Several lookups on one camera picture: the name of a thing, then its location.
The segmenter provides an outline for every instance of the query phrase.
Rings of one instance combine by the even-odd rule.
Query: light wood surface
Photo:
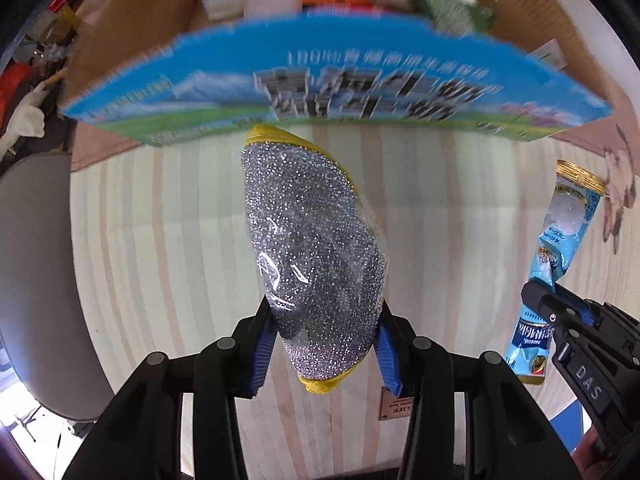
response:
[[[605,176],[605,159],[567,142],[382,126],[293,133],[350,173],[385,232],[393,313],[449,351],[504,352],[551,197],[557,158]],[[244,220],[244,133],[142,147],[72,175],[74,258],[95,349],[117,390],[151,351],[198,352],[255,312],[262,296]],[[603,242],[604,208],[562,280],[640,316],[638,208],[620,247]],[[318,478],[399,464],[407,419],[378,421],[382,381],[370,355],[327,396],[304,391],[281,345],[257,399],[238,400],[250,478]],[[545,413],[573,399],[551,369],[530,391]],[[462,399],[456,459],[463,461]],[[191,399],[182,463],[191,470]]]

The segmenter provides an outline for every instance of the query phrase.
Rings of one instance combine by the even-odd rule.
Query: yellow sponge edge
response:
[[[351,368],[349,368],[346,372],[342,372],[340,375],[336,375],[331,379],[325,379],[323,381],[313,380],[313,379],[305,379],[302,376],[298,376],[300,382],[305,385],[306,390],[311,394],[328,394],[331,390],[333,390],[340,381],[343,380],[347,375],[355,370],[355,367],[360,363],[354,364]]]
[[[256,124],[247,135],[246,140],[244,141],[244,145],[248,146],[249,144],[254,144],[256,142],[279,142],[281,144],[291,144],[292,146],[300,146],[301,148],[306,148],[308,150],[313,150],[314,152],[318,152],[321,155],[324,155],[328,158],[332,163],[334,163],[338,169],[345,174],[351,187],[354,191],[356,191],[356,187],[353,183],[353,180],[349,176],[344,168],[335,160],[331,155],[329,155],[325,150],[323,150],[320,146],[309,142],[302,137],[296,136],[294,134],[290,134],[285,130],[281,130],[276,128],[275,126],[271,126],[270,124]]]

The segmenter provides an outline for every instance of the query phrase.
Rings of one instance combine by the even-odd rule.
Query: chair backrest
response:
[[[71,157],[43,153],[0,178],[0,333],[20,380],[43,406],[95,420],[113,398],[76,287]]]

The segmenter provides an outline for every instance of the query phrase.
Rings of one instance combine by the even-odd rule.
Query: cardboard box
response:
[[[533,52],[553,44],[566,61],[563,70],[597,95],[606,95],[606,85],[599,65],[593,60],[571,19],[557,0],[478,0],[495,11],[490,33],[498,40]]]
[[[110,0],[76,43],[65,98],[188,31],[200,0]]]

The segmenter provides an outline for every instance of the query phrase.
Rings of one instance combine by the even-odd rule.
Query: white cloth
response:
[[[44,137],[44,113],[38,106],[42,104],[47,93],[43,81],[15,107],[6,131],[0,137],[0,160],[20,137]]]

